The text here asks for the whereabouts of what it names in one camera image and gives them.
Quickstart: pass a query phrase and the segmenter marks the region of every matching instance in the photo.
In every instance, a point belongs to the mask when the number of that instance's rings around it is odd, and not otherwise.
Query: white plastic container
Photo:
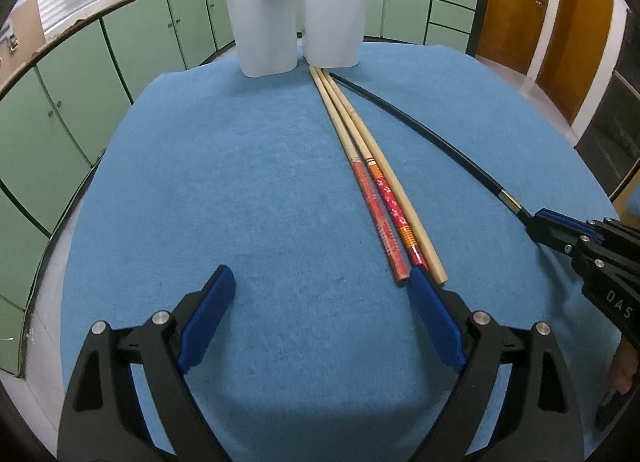
[[[358,64],[364,38],[367,0],[305,0],[302,45],[306,61],[315,67]]]
[[[293,70],[298,63],[294,0],[226,0],[245,76]]]

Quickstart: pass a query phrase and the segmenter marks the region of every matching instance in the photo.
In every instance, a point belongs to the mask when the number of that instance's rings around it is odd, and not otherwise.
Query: wooden stick
[[[344,127],[344,124],[342,124],[340,115],[338,115],[329,94],[322,84],[320,79],[321,74],[312,66],[309,67],[309,71],[311,72],[311,77],[314,79],[314,83],[318,88],[318,92],[320,92],[320,97],[322,97],[324,106],[326,106],[326,111],[329,112],[329,118],[334,124],[340,143],[344,148],[344,153],[347,155],[347,158],[351,163],[351,168],[353,169],[353,173],[356,176],[356,180],[358,181],[358,185],[362,191],[362,196],[367,204],[373,223],[378,230],[378,235],[380,236],[380,241],[382,241],[382,245],[385,249],[386,258],[389,261],[394,278],[396,282],[403,282],[409,277],[409,270],[404,262],[402,252],[398,247],[398,243],[396,242],[396,238],[391,230],[391,226],[386,221],[385,211],[382,204],[370,184],[367,170],[364,168],[360,156],[358,155],[353,142],[351,142],[351,137],[349,136],[347,129]]]
[[[393,191],[391,191],[391,188],[389,187],[389,184],[387,183],[385,176],[382,174],[382,171],[380,171],[380,167],[377,165],[376,159],[373,157],[373,155],[369,151],[369,148],[367,147],[362,136],[360,135],[360,132],[356,128],[355,124],[353,124],[353,121],[351,121],[349,113],[344,108],[344,105],[340,101],[340,98],[335,93],[334,88],[329,83],[329,80],[326,77],[326,72],[325,71],[321,71],[321,72],[322,73],[319,75],[320,80],[322,81],[322,84],[324,85],[324,88],[326,89],[326,91],[329,93],[329,97],[331,97],[331,100],[334,102],[334,105],[336,106],[336,108],[338,108],[338,113],[340,113],[340,118],[342,119],[342,122],[347,127],[347,130],[351,134],[351,138],[356,143],[356,147],[359,150],[360,155],[362,156],[362,158],[364,159],[364,162],[367,164],[367,167],[369,168],[369,173],[373,177],[374,182],[376,183],[376,187],[378,188],[378,192],[380,193],[382,200],[385,201],[386,209],[389,211],[389,214],[391,214],[391,218],[394,221],[394,224],[396,225],[396,229],[398,230],[398,234],[400,235],[400,238],[402,238],[402,242],[404,243],[404,248],[406,249],[406,252],[409,255],[411,264],[414,266],[425,265],[426,267],[426,262],[422,257],[422,252],[418,247],[418,243],[415,239],[414,233],[412,232],[411,227],[409,227],[409,224],[407,223],[406,218],[404,217],[404,213],[402,212],[402,208],[398,205],[398,201],[396,200],[396,197],[394,196]]]
[[[376,159],[378,166],[380,166],[382,173],[384,174],[386,180],[388,181],[392,191],[396,195],[396,199],[398,200],[398,203],[400,204],[402,211],[404,211],[406,219],[409,222],[409,225],[411,226],[411,229],[413,230],[415,237],[418,239],[418,243],[420,244],[422,253],[424,254],[424,257],[427,261],[427,265],[429,266],[429,270],[431,271],[431,276],[433,277],[433,280],[439,285],[446,282],[448,279],[447,273],[445,272],[444,267],[442,266],[442,263],[438,258],[438,255],[436,253],[435,248],[433,247],[433,244],[431,243],[429,237],[427,236],[427,231],[424,230],[424,227],[422,226],[422,223],[420,222],[420,219],[418,218],[418,215],[416,214],[414,207],[412,206],[411,202],[409,201],[409,198],[404,192],[404,189],[402,188],[402,184],[400,184],[400,181],[396,177],[396,174],[394,173],[394,171],[391,169],[391,166],[389,165],[389,163],[386,161],[386,158],[383,155],[382,150],[380,150],[380,147],[378,146],[376,140],[373,138],[373,135],[371,135],[371,132],[369,131],[369,129],[366,127],[364,122],[362,122],[362,119],[360,118],[358,113],[355,111],[353,106],[351,106],[351,103],[349,102],[349,100],[344,96],[342,91],[338,88],[338,85],[335,84],[333,78],[329,75],[327,75],[326,77],[329,81],[329,84],[332,86],[332,89],[334,89],[335,93],[338,95],[340,102],[344,105],[344,108],[347,110],[347,113],[349,114],[351,120],[356,125],[363,140],[366,142],[367,146],[371,150],[373,157]]]

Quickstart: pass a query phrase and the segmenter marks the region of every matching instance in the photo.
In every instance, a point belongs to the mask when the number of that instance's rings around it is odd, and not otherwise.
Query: silver screw
[[[102,334],[105,330],[107,330],[107,324],[104,321],[96,321],[91,325],[91,332],[96,335]]]
[[[536,330],[538,331],[539,334],[542,334],[543,336],[548,336],[549,334],[551,334],[551,327],[547,325],[544,321],[540,321],[536,323]]]
[[[156,325],[164,325],[167,321],[169,321],[169,313],[165,310],[159,310],[155,314],[153,314],[151,321]]]
[[[491,316],[489,316],[486,312],[482,310],[478,310],[474,312],[473,315],[474,321],[479,325],[486,325],[491,321]]]

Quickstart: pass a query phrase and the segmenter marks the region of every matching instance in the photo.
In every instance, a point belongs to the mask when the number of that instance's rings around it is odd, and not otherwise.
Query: table
[[[341,70],[428,125],[531,212],[615,217],[577,153],[515,90],[440,46],[365,43]],[[587,453],[619,334],[566,258],[430,143],[347,92],[447,269],[446,287],[503,325],[544,319],[564,351]],[[235,59],[164,74],[136,100],[88,189],[65,276],[68,382],[91,323],[141,324],[218,264],[235,301],[187,382],[235,462],[406,461],[456,376],[394,285],[306,64],[249,79]],[[508,367],[472,448],[492,432]],[[156,443],[170,449],[136,371]]]

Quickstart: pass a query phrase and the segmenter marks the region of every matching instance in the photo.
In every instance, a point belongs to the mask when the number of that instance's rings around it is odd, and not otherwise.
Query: tile floor
[[[233,47],[217,59],[235,55],[236,48]],[[478,59],[509,82],[572,146],[575,146],[578,141],[576,135],[546,94],[531,79],[492,61]],[[16,408],[32,431],[53,454],[56,453],[58,424],[64,400],[60,359],[62,286],[71,239],[81,207],[82,200],[69,215],[60,231],[58,242],[47,263],[38,290],[28,333],[25,379],[13,378],[0,370],[0,381]]]

